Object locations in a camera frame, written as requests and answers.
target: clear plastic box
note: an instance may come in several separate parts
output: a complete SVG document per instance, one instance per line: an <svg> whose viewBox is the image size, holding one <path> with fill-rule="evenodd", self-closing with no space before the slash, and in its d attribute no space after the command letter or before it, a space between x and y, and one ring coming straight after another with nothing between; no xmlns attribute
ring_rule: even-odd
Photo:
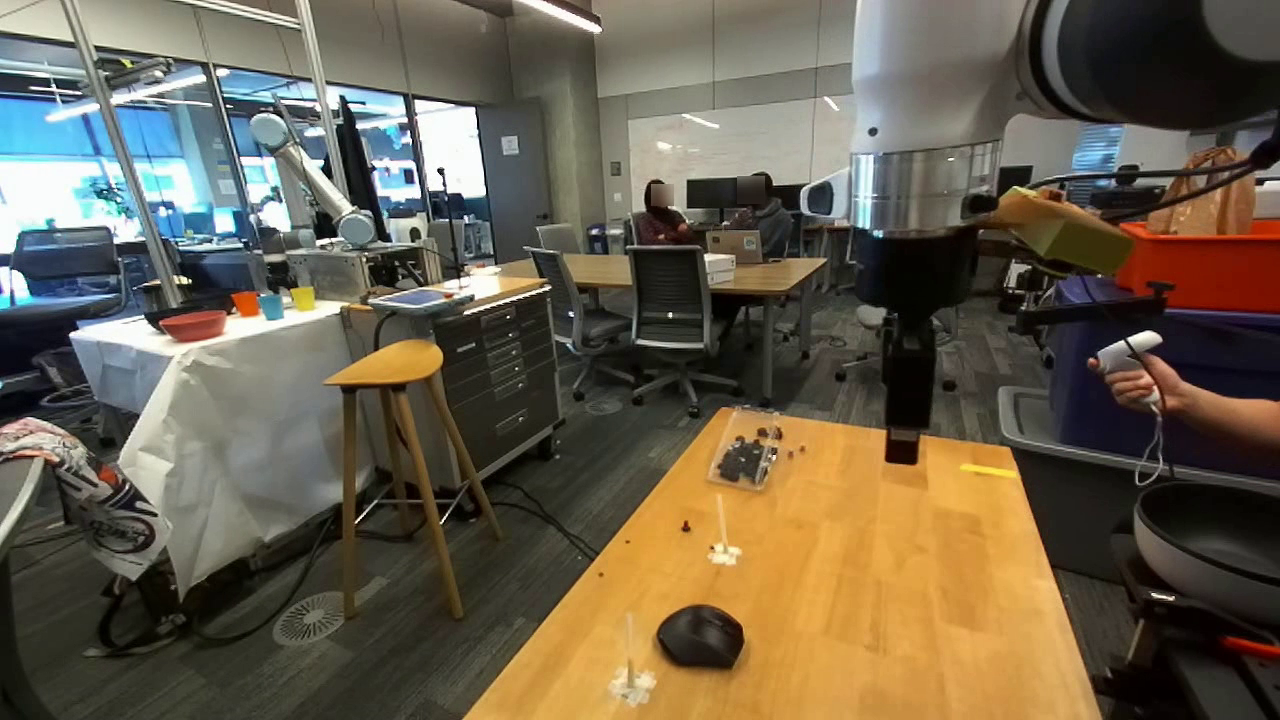
<svg viewBox="0 0 1280 720"><path fill-rule="evenodd" d="M762 492L769 478L777 475L785 437L781 421L781 413L736 407L724 425L707 479Z"/></svg>

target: blue cup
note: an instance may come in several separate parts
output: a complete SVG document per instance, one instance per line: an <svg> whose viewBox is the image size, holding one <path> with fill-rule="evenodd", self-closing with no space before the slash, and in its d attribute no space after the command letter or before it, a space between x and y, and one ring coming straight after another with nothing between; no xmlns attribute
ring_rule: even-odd
<svg viewBox="0 0 1280 720"><path fill-rule="evenodd" d="M266 315L268 320L284 319L284 299L279 295L260 295L257 297L257 306L262 309L262 314Z"/></svg>

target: person's hand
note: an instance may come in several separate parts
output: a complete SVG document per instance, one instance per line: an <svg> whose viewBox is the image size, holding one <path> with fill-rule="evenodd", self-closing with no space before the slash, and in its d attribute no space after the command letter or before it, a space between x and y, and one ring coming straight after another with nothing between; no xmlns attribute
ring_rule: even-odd
<svg viewBox="0 0 1280 720"><path fill-rule="evenodd" d="M1143 398L1158 384L1160 395L1164 397L1161 405L1164 413L1176 414L1185 410L1190 402L1190 386L1160 357L1143 352L1142 360L1146 370L1121 370L1103 378L1116 402L1130 410L1147 413L1148 406ZM1089 369L1098 372L1097 357L1089 357Z"/></svg>

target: door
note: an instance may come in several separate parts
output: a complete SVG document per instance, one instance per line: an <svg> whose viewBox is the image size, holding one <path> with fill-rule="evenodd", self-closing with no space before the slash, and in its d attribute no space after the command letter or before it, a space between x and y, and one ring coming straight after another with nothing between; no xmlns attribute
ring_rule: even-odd
<svg viewBox="0 0 1280 720"><path fill-rule="evenodd" d="M536 225L552 222L543 109L536 100L476 108L498 263L527 256Z"/></svg>

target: yellow tape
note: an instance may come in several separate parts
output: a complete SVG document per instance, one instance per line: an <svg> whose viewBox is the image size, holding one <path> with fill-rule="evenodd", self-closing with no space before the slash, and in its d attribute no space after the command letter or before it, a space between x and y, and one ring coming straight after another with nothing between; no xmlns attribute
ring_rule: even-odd
<svg viewBox="0 0 1280 720"><path fill-rule="evenodd" d="M1012 470L1005 470L1004 468L988 468L987 465L970 465L965 462L960 465L960 469L965 473L977 473L979 475L996 475L997 478L1016 478L1018 473Z"/></svg>

